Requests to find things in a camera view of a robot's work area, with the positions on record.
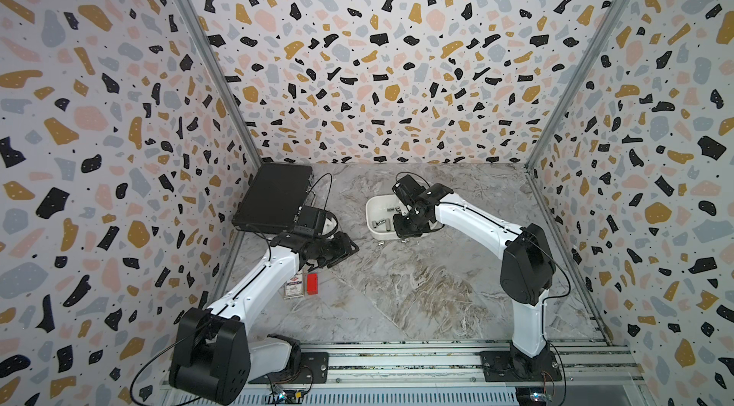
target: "yellow spot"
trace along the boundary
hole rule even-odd
[[[523,100],[531,102],[535,100],[538,94],[540,94],[540,86],[530,86],[529,88],[525,89],[525,92],[523,93]]]
[[[659,222],[667,221],[672,213],[672,210],[662,202],[655,202],[653,205],[645,209],[645,219],[649,224],[654,225]]]
[[[673,36],[672,36],[672,37],[671,37],[671,38],[670,38],[670,39],[668,40],[668,45],[672,45],[672,44],[674,44],[674,43],[675,43],[676,41],[680,40],[680,39],[681,39],[681,38],[682,38],[682,37],[684,36],[684,34],[686,34],[686,33],[690,32],[690,31],[691,31],[691,26],[690,26],[690,25],[686,24],[686,25],[682,26],[682,27],[680,28],[680,30],[678,30],[678,31],[677,31],[677,32],[676,32],[676,33],[675,33],[675,34],[674,34],[674,35],[673,35]]]
[[[393,84],[392,86],[388,86],[385,89],[385,98],[390,101],[397,100],[399,95],[400,95],[400,85],[399,84]]]
[[[79,134],[61,124],[55,117],[43,121],[43,125],[49,130],[49,134],[57,145],[65,145],[79,139]]]
[[[678,153],[677,151],[669,150],[668,157],[678,164],[685,164],[686,162],[693,159],[693,154],[690,153]]]
[[[104,11],[97,5],[81,5],[78,8],[79,14],[85,16],[94,25],[103,29],[105,32],[109,32],[112,28],[112,22],[109,21]]]
[[[592,5],[587,6],[586,9],[583,10],[581,15],[578,16],[578,19],[576,19],[576,21],[582,25],[589,25],[589,23],[592,20],[593,12],[594,12],[594,7]]]
[[[22,18],[26,19],[31,24],[36,23],[36,15],[28,9],[27,7],[21,5],[20,3],[14,1],[14,0],[0,0],[0,3],[5,5],[9,10],[13,11],[15,14],[21,16]]]
[[[304,44],[301,41],[294,41],[291,44],[288,44],[284,49],[286,51],[286,59],[290,60],[293,58],[294,55],[304,46]]]
[[[420,3],[413,3],[413,7],[410,9],[410,14],[408,15],[408,18],[417,24],[423,22],[423,18],[421,17]]]
[[[614,94],[614,97],[619,99],[619,97],[626,97],[626,96],[638,96],[640,93],[640,88],[638,88],[634,84],[622,84],[619,86],[619,90],[616,94]]]
[[[451,55],[452,52],[456,51],[458,48],[462,47],[464,43],[462,41],[453,41],[443,47],[443,52],[441,52],[441,59],[445,59],[449,55]]]
[[[13,200],[31,200],[36,197],[31,191],[28,191],[22,184],[17,181],[8,181],[4,185],[7,197]]]
[[[734,11],[727,11],[724,14],[724,20],[721,22],[719,33],[716,34],[716,42],[718,44],[729,44],[732,37],[734,37]]]
[[[630,36],[630,33],[632,33],[632,27],[628,25],[619,33],[619,35],[617,35],[617,44],[620,48],[625,47],[625,43],[627,43],[627,38]]]

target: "wire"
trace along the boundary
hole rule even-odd
[[[426,180],[422,176],[418,175],[417,173],[413,173],[413,172],[406,172],[406,171],[398,172],[398,173],[395,174],[395,181],[398,181],[398,175],[402,175],[403,173],[409,173],[410,175],[415,175],[419,179],[423,180],[423,182],[426,184],[427,187],[431,187],[431,185],[429,184],[428,180]]]

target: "red block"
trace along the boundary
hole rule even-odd
[[[318,275],[308,275],[306,278],[306,292],[308,294],[318,294]]]

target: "terrazzo wallpaper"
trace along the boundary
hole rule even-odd
[[[130,404],[251,164],[171,0],[0,5],[0,404]]]
[[[534,169],[661,405],[732,404],[734,0],[633,0]]]
[[[611,0],[192,0],[265,161],[521,162]]]

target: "black cable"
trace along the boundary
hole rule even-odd
[[[324,209],[325,210],[326,210],[326,204],[329,202],[329,195],[331,194],[331,185],[334,184],[334,175],[332,175],[329,172],[326,172],[324,175],[321,175],[320,177],[318,177],[317,182],[314,183],[314,184],[312,184],[311,187],[308,188],[308,191],[313,190],[314,187],[318,184],[318,182],[321,181],[326,175],[329,176],[330,181],[329,181],[329,191],[326,193],[326,200],[324,201]]]

